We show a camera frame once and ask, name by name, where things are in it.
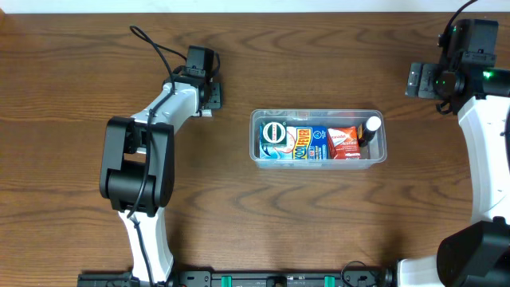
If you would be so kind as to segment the white green Panadol box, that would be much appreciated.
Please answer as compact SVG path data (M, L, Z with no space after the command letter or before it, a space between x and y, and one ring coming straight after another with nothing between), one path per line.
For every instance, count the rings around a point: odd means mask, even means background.
M211 109L202 109L199 111L200 117L212 117L212 110Z

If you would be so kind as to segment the black bottle white cap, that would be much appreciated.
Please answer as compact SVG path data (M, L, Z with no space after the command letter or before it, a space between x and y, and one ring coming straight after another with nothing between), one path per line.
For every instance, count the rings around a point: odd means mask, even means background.
M372 116L357 127L357 141L360 147L366 147L375 137L376 132L381 128L382 120Z

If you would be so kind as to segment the clear plastic container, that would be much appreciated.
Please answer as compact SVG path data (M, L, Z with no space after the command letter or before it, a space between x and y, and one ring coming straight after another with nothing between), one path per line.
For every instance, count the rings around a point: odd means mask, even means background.
M250 118L249 153L251 159L262 169L307 169L307 170L360 170L367 169L375 163L386 159L385 128L376 132L374 139L361 147L361 159L328 159L292 160L292 159L261 159L259 157L259 129L263 122L280 121L288 126L323 126L329 128L358 127L372 116L381 120L383 115L370 109L257 109Z

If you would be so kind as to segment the blue Kool Fever box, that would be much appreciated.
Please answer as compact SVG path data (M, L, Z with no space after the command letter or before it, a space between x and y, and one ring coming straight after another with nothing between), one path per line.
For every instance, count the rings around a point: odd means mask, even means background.
M259 157L292 160L328 159L327 129L323 126L287 125L287 143L281 146L261 145L259 140Z

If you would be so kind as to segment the red Panadol box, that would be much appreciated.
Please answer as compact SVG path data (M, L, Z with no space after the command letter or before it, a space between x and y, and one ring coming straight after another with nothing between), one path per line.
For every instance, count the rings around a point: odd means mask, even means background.
M328 149L330 159L361 159L356 127L329 128Z

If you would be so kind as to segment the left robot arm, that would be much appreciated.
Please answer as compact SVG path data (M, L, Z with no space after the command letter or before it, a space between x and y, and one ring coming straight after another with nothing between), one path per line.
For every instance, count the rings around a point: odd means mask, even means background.
M211 116L221 108L222 86L215 81L220 67L218 52L192 45L184 65L171 71L144 110L108 121L100 193L127 230L133 268L126 275L96 279L94 286L172 285L165 208L175 184L175 134L189 118Z

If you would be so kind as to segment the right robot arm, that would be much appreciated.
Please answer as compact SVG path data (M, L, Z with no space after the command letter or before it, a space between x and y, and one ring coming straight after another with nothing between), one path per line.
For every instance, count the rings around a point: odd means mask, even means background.
M437 64L414 62L406 95L437 100L463 131L473 186L471 223L435 255L403 259L396 286L509 284L509 72L497 69L496 21L449 21Z

